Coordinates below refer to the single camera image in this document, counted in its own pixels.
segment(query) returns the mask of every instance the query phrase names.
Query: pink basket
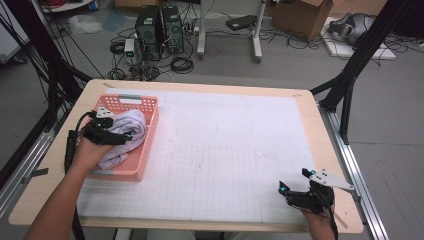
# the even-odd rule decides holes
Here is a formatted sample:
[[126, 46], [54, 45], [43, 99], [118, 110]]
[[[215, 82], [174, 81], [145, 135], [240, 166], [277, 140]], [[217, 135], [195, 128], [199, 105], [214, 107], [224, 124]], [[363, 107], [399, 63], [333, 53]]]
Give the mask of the pink basket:
[[147, 135], [140, 146], [128, 153], [128, 158], [123, 163], [109, 170], [94, 169], [89, 177], [116, 181], [141, 181], [159, 119], [158, 99], [150, 96], [103, 94], [97, 99], [93, 109], [97, 111], [100, 106], [107, 108], [115, 115], [131, 109], [140, 110], [146, 118]]

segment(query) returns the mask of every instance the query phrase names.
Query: computer case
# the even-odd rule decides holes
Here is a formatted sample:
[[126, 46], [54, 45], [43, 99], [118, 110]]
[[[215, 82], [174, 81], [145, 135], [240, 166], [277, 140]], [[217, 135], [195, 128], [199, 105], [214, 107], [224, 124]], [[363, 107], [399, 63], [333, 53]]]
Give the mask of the computer case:
[[165, 27], [165, 40], [168, 53], [183, 53], [182, 21], [176, 6], [164, 6], [162, 8], [163, 23]]
[[160, 8], [156, 5], [141, 6], [135, 23], [143, 60], [161, 59], [160, 45], [164, 42]]

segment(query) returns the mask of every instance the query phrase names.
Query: white cloth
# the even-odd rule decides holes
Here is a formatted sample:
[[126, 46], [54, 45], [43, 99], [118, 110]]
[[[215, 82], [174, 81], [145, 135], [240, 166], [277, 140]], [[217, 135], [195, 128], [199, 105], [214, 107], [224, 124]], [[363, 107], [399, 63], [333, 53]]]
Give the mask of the white cloth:
[[113, 133], [131, 133], [132, 140], [124, 145], [118, 145], [107, 152], [97, 164], [100, 169], [106, 170], [115, 167], [128, 158], [128, 152], [140, 146], [146, 138], [147, 126], [144, 114], [140, 110], [132, 109], [116, 116], [113, 125], [108, 129]]

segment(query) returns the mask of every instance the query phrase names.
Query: table leg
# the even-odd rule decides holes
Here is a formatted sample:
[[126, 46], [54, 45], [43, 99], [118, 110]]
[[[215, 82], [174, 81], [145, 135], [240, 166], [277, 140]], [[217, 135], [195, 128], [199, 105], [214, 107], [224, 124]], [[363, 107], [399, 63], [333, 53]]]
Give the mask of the table leg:
[[258, 20], [256, 22], [256, 28], [252, 32], [253, 48], [255, 50], [255, 60], [258, 63], [262, 61], [262, 50], [261, 50], [261, 44], [259, 41], [259, 32], [261, 30], [262, 18], [264, 16], [265, 6], [266, 6], [266, 0], [261, 0], [261, 5], [258, 11]]
[[203, 59], [203, 54], [205, 53], [205, 41], [206, 41], [206, 28], [205, 28], [205, 9], [203, 1], [200, 1], [200, 26], [199, 26], [199, 39], [197, 42], [197, 55], [199, 59]]

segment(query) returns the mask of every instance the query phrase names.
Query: gray floor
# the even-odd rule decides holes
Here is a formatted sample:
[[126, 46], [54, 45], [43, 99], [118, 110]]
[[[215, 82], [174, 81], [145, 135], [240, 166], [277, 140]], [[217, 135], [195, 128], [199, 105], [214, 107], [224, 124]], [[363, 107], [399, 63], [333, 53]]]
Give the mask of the gray floor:
[[[89, 14], [86, 9], [70, 11], [63, 19]], [[109, 40], [120, 30], [132, 27], [135, 18], [123, 18], [108, 9], [93, 14], [108, 23], [109, 31], [76, 36], [75, 40], [104, 75], [111, 69]], [[225, 29], [225, 18], [211, 20]], [[195, 68], [187, 75], [173, 74], [173, 81], [271, 88], [312, 89], [337, 76], [346, 61], [329, 57], [321, 46], [317, 50], [294, 49], [286, 39], [262, 41], [263, 60], [254, 62], [250, 39], [222, 34], [208, 35], [206, 56], [193, 55]], [[92, 76], [90, 67], [76, 47], [71, 54], [77, 68]], [[424, 54], [409, 50], [395, 53], [395, 61], [370, 62], [355, 85], [350, 117], [349, 140], [389, 238], [422, 239], [424, 236], [424, 199], [419, 177], [424, 169]], [[0, 65], [0, 167], [46, 109], [42, 89], [30, 64]], [[157, 81], [169, 82], [163, 74]], [[316, 96], [321, 100], [325, 95]], [[11, 226], [8, 213], [0, 220], [2, 239], [20, 239], [26, 227]], [[111, 239], [113, 229], [87, 229], [88, 239]], [[135, 232], [141, 239], [145, 231]], [[217, 233], [201, 233], [202, 239], [217, 239]], [[305, 234], [289, 234], [284, 239], [308, 239]], [[367, 230], [359, 235], [341, 235], [340, 239], [370, 239]]]

